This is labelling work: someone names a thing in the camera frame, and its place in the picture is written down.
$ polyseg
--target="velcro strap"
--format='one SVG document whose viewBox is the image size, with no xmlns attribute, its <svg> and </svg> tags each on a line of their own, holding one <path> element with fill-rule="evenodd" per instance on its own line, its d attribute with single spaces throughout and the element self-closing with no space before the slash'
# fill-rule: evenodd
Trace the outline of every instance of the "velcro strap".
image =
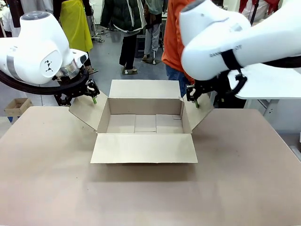
<svg viewBox="0 0 301 226">
<path fill-rule="evenodd" d="M 236 60 L 232 49 L 222 52 L 222 58 L 229 70 L 237 70 L 243 68 Z"/>
</svg>

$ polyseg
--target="small cardboard box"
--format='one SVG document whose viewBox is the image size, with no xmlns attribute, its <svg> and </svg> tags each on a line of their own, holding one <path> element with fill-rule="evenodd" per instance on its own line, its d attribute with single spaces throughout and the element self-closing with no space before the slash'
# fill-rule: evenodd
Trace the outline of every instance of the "small cardboard box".
<svg viewBox="0 0 301 226">
<path fill-rule="evenodd" d="M 196 163 L 191 133 L 213 108 L 198 102 L 178 81 L 113 80 L 109 97 L 77 97 L 69 111 L 97 131 L 91 163 Z"/>
<path fill-rule="evenodd" d="M 4 109 L 7 117 L 21 116 L 29 107 L 33 106 L 28 98 L 16 98 Z"/>
</svg>

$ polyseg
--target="yellow-green cloth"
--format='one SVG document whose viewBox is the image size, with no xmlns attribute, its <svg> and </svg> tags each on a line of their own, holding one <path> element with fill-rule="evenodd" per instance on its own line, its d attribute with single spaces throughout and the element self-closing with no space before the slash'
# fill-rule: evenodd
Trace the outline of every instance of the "yellow-green cloth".
<svg viewBox="0 0 301 226">
<path fill-rule="evenodd" d="M 82 0 L 63 1 L 60 19 L 69 47 L 89 52 L 93 44 Z"/>
</svg>

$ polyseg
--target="black puffer jacket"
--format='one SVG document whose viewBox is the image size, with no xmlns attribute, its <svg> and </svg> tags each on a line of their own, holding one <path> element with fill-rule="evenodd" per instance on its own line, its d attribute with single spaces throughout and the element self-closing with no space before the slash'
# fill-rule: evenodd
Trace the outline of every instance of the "black puffer jacket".
<svg viewBox="0 0 301 226">
<path fill-rule="evenodd" d="M 146 25 L 141 0 L 104 0 L 100 25 L 114 26 L 123 32 L 134 32 Z"/>
</svg>

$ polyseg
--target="person in orange jacket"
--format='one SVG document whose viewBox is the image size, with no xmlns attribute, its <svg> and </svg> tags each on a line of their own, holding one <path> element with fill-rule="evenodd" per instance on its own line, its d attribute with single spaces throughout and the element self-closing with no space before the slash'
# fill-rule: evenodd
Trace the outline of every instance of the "person in orange jacket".
<svg viewBox="0 0 301 226">
<path fill-rule="evenodd" d="M 179 17 L 181 10 L 195 0 L 169 0 L 167 9 L 167 23 L 164 36 L 164 53 L 162 61 L 166 64 L 168 80 L 176 80 L 180 83 L 181 96 L 186 94 L 186 85 L 193 79 L 187 75 L 181 64 L 181 56 L 184 49 Z"/>
<path fill-rule="evenodd" d="M 251 20 L 257 0 L 240 0 L 239 12 Z M 259 0 L 254 22 L 264 18 L 266 12 L 271 14 L 277 11 L 280 0 Z"/>
</svg>

